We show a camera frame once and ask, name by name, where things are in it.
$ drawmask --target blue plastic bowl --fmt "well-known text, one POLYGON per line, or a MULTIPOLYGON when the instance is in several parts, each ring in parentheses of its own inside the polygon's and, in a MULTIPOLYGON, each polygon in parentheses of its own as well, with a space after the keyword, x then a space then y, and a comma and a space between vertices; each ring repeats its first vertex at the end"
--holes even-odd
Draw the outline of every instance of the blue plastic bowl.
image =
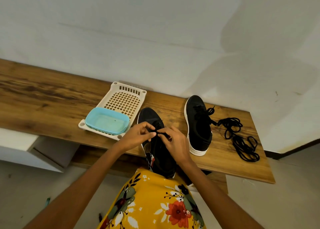
POLYGON ((112 135, 123 133, 129 122, 127 115, 100 107, 92 109, 85 118, 87 126, 112 135))

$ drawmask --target sneaker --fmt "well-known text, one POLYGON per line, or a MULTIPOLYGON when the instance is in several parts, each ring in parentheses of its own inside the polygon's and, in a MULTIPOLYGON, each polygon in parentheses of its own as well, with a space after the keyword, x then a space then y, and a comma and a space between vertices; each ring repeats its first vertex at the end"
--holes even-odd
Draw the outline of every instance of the sneaker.
POLYGON ((203 156, 208 150, 212 140, 210 124, 213 121, 209 115, 213 114, 214 109, 206 110, 202 99, 197 96, 191 96, 184 106, 184 117, 188 125, 189 150, 196 156, 203 156))
MULTIPOLYGON (((159 115, 151 108, 147 107, 140 111, 137 123, 148 122, 152 124, 156 130, 164 128, 164 124, 159 115)), ((142 148, 146 154, 149 169, 166 178, 174 178, 177 163, 167 150, 161 138, 155 136, 151 142, 146 140, 142 143, 142 148)))

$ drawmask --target floral print fabric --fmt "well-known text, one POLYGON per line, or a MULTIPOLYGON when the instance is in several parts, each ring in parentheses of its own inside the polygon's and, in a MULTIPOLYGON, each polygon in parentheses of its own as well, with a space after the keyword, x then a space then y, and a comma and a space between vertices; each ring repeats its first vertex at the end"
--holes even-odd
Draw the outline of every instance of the floral print fabric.
POLYGON ((119 192, 97 229, 192 228, 205 225, 189 190, 146 169, 119 192))

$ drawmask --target forearm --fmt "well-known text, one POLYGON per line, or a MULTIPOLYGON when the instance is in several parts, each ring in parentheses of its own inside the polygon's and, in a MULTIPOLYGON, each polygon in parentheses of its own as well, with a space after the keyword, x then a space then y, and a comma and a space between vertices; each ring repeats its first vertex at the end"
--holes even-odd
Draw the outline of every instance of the forearm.
POLYGON ((110 167, 121 155, 112 147, 79 179, 42 210, 24 229, 71 229, 75 226, 110 167))
POLYGON ((223 229, 263 228, 214 182, 210 181, 193 161, 186 162, 181 167, 223 229))

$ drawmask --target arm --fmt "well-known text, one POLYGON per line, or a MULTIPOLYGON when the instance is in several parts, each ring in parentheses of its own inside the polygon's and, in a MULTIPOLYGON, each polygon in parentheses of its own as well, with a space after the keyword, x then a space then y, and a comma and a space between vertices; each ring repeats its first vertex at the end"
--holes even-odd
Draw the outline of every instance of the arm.
POLYGON ((192 161, 189 153, 189 141, 177 128, 163 128, 158 130, 158 132, 165 132, 171 137, 171 141, 169 141, 164 135, 158 134, 172 157, 191 179, 223 229, 263 229, 258 222, 237 205, 214 182, 208 179, 195 162, 192 161))
POLYGON ((106 151, 80 178, 42 210, 24 229, 71 229, 75 226, 108 170, 119 156, 156 135, 146 129, 147 122, 137 124, 106 151))

